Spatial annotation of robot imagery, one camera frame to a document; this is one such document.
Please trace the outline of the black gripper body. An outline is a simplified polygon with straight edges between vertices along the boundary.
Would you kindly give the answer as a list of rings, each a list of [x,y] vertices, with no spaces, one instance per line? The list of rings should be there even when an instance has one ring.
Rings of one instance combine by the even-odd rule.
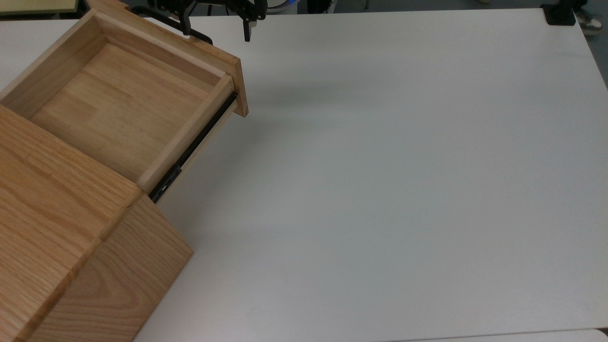
[[[148,0],[147,4],[180,21],[191,17],[199,6],[222,7],[228,14],[235,14],[246,22],[263,20],[268,13],[266,0]]]

